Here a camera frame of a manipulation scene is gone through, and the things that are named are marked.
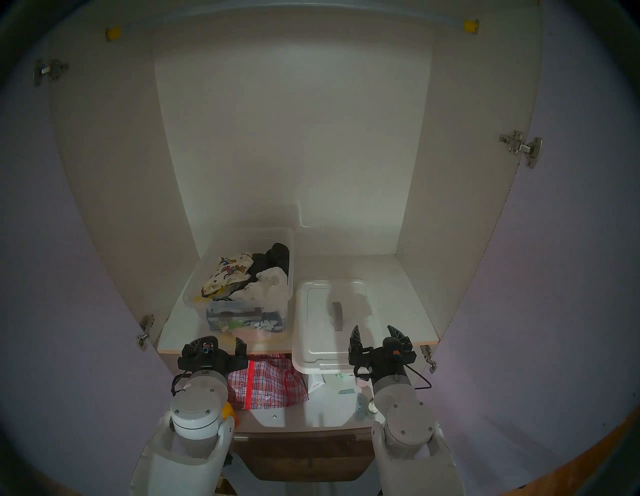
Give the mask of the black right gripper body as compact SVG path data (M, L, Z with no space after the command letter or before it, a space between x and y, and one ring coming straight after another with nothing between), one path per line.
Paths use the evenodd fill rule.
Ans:
M361 380L407 376L405 366L413 364L416 358L417 354L414 351L386 351L382 347L349 350L349 364L353 366L354 376Z

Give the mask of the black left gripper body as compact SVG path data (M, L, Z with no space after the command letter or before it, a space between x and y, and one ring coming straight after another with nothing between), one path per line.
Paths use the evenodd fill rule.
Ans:
M238 357L217 349L204 351L183 351L178 358L178 370L196 373L203 370L217 373L233 373L248 369L247 357Z

